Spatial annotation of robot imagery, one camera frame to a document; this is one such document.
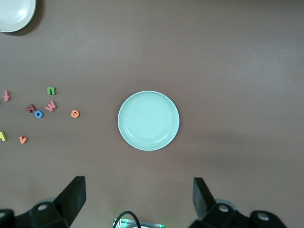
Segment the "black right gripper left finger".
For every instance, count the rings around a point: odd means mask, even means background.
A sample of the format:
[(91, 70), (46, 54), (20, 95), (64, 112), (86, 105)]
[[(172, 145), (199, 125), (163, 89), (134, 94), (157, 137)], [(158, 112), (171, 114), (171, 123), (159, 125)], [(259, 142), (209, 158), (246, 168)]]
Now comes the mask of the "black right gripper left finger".
[(11, 209), (0, 210), (2, 228), (69, 228), (86, 202), (84, 176), (76, 176), (52, 201), (45, 200), (16, 216)]

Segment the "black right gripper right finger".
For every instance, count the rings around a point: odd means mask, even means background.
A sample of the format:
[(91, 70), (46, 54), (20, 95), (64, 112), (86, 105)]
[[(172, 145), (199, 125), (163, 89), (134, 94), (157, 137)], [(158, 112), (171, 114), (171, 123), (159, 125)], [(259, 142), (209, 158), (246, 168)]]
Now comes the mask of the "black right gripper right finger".
[(203, 178), (193, 179), (192, 201), (198, 219), (191, 228), (284, 228), (285, 224), (275, 214), (255, 210), (249, 217), (232, 206), (216, 202)]

